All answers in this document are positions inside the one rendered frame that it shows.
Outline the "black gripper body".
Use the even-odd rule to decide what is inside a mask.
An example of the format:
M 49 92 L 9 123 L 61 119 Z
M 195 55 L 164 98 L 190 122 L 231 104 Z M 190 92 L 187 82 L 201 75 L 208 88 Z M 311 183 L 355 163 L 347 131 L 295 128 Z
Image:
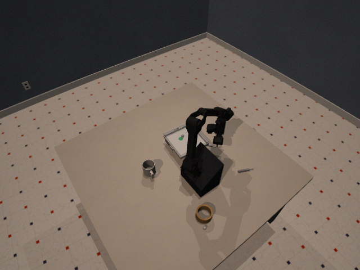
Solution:
M 216 145 L 223 145 L 223 134 L 224 134 L 224 128 L 218 128 L 217 126 L 215 127 L 217 129 L 217 135 L 216 137 L 213 138 L 213 144 Z

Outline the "dark grey mug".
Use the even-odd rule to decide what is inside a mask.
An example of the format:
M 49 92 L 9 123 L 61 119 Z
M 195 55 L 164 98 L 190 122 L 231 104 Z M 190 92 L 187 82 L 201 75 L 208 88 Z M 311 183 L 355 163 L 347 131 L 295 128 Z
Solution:
M 142 163 L 142 167 L 143 167 L 144 175 L 147 177 L 152 177 L 152 179 L 153 179 L 154 175 L 156 173 L 154 161 L 153 160 L 145 160 Z

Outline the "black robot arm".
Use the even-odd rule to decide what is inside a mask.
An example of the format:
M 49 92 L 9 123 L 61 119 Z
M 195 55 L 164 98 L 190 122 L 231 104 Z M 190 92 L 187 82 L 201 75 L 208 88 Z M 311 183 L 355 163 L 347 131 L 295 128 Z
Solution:
M 197 116 L 202 115 L 203 119 L 200 120 L 196 118 Z M 197 135 L 201 131 L 202 126 L 206 122 L 207 116 L 217 116 L 216 124 L 208 124 L 207 125 L 207 133 L 212 134 L 213 132 L 216 134 L 218 128 L 224 128 L 226 125 L 226 121 L 229 121 L 232 118 L 234 112 L 231 108 L 223 109 L 221 107 L 215 107 L 213 109 L 207 108 L 199 108 L 197 111 L 193 112 L 186 119 L 186 129 L 188 131 L 188 142 L 187 142 L 187 154 L 186 158 L 183 160 L 182 169 L 183 172 L 188 174 L 189 176 L 199 178 L 203 172 L 203 168 L 198 166 L 198 160 L 195 158 L 196 155 L 196 145 L 197 145 Z

